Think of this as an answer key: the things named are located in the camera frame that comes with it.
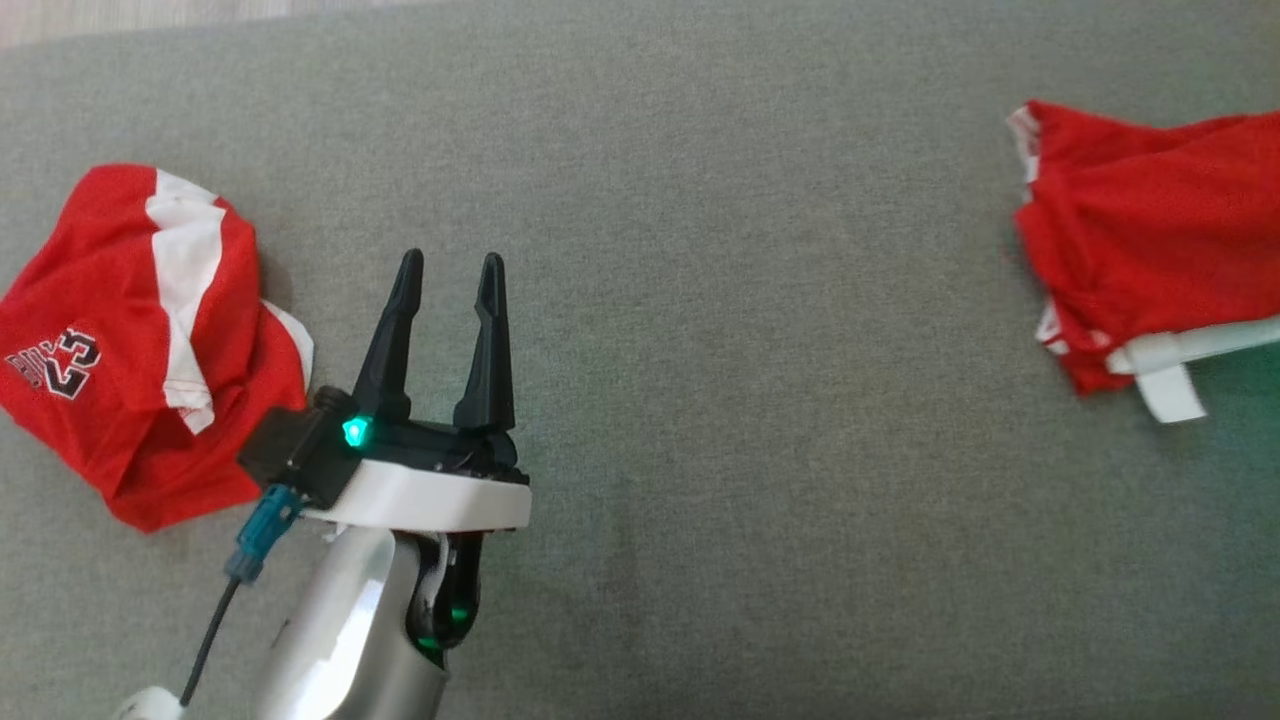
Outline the red garment with white trim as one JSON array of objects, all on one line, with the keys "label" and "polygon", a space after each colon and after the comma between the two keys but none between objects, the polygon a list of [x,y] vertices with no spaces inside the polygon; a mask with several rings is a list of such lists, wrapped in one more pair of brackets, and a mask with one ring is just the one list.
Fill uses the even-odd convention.
[{"label": "red garment with white trim", "polygon": [[1007,126],[1037,341],[1079,395],[1203,418],[1192,363],[1280,343],[1280,110],[1160,128],[1030,100]]}]

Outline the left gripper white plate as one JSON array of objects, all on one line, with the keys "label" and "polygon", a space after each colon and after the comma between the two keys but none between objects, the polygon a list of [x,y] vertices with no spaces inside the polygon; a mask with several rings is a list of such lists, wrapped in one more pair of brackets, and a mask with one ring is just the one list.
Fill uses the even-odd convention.
[{"label": "left gripper white plate", "polygon": [[504,260],[489,252],[483,263],[474,305],[480,327],[454,427],[415,420],[404,392],[424,263],[420,250],[401,259],[355,397],[314,396],[314,409],[337,414],[338,468],[321,471],[326,497],[308,500],[303,516],[408,533],[525,528],[532,489],[504,433],[516,425]]}]

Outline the red garment with 23 print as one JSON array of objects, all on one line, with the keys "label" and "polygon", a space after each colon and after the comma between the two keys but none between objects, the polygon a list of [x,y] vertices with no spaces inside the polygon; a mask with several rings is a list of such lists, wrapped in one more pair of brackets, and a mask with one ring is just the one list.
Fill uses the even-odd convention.
[{"label": "red garment with 23 print", "polygon": [[0,299],[0,407],[152,533],[259,497],[237,455],[269,410],[305,406],[314,352],[225,199],[101,165]]}]

